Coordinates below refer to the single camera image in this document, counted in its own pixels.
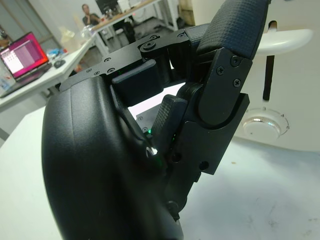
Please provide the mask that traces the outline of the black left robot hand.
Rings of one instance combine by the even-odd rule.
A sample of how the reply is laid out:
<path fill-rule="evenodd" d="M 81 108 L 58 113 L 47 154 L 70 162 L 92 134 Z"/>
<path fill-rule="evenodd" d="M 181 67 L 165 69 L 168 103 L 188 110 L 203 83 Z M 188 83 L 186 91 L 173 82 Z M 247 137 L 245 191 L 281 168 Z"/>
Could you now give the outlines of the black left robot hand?
<path fill-rule="evenodd" d="M 241 90 L 269 5 L 226 0 L 210 23 L 146 36 L 60 85 L 41 158 L 63 239 L 183 239 L 188 194 L 249 106 Z"/>

